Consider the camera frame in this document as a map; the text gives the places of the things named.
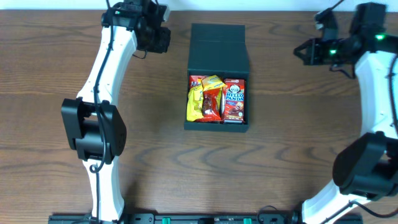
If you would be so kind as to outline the black cardboard box with lid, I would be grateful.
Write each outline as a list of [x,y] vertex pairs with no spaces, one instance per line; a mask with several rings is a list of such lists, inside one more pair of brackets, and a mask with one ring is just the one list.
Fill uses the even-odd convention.
[[249,129],[249,57],[244,25],[192,24],[187,76],[217,75],[245,81],[244,122],[199,123],[184,121],[185,130],[245,133]]

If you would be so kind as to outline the yellow snack bar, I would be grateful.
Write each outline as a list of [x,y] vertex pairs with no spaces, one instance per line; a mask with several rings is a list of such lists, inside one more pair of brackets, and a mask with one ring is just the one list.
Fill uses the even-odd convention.
[[192,87],[188,92],[187,121],[196,121],[203,118],[203,86]]

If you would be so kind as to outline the small orange biscuit packet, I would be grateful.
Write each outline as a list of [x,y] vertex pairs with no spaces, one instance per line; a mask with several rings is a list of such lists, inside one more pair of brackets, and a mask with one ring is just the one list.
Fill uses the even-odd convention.
[[201,81],[201,83],[203,86],[203,91],[219,89],[225,86],[225,83],[217,75],[206,77]]

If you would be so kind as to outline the red Hello Panda box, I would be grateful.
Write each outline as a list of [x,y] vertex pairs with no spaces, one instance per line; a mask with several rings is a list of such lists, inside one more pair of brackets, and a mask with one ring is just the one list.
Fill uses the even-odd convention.
[[221,117],[224,123],[243,124],[245,87],[243,79],[224,79],[225,87],[221,96]]

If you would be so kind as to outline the red Hacks candy bag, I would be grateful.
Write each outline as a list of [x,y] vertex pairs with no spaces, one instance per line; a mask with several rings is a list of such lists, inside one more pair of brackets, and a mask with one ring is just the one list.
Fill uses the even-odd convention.
[[[197,85],[202,85],[201,81],[210,76],[205,75],[191,75],[189,77],[189,90]],[[221,92],[223,88],[203,91],[203,106],[202,113],[203,118],[197,119],[193,122],[219,122],[221,121],[220,115],[220,104],[221,104]]]

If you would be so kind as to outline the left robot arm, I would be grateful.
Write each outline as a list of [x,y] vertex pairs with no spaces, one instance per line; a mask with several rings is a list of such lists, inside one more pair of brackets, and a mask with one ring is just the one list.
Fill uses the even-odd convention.
[[87,215],[52,215],[49,223],[128,223],[119,183],[127,128],[118,111],[127,66],[136,51],[166,53],[170,8],[158,1],[122,1],[101,16],[101,42],[90,75],[73,99],[64,99],[67,140],[88,173],[93,209]]

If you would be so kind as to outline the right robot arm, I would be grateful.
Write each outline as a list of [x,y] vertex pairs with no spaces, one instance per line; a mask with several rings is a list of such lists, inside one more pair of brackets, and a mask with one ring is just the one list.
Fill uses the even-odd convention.
[[329,7],[315,14],[322,32],[294,49],[305,65],[326,65],[357,80],[361,97],[360,137],[341,151],[331,181],[316,196],[302,202],[287,223],[361,223],[354,208],[397,195],[397,37],[386,34],[386,5],[359,4],[349,36],[338,36]]

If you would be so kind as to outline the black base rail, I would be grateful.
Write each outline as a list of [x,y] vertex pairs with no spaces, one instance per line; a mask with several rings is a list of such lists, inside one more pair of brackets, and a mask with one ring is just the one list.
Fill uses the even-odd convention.
[[[67,223],[97,223],[91,215],[51,215],[49,224]],[[207,214],[207,215],[157,215],[153,213],[124,214],[118,221],[99,221],[99,223],[124,223],[124,224],[288,224],[303,223],[299,220],[297,212],[288,214],[277,210],[263,210],[255,214]],[[363,224],[361,215],[346,214],[334,223],[337,224]]]

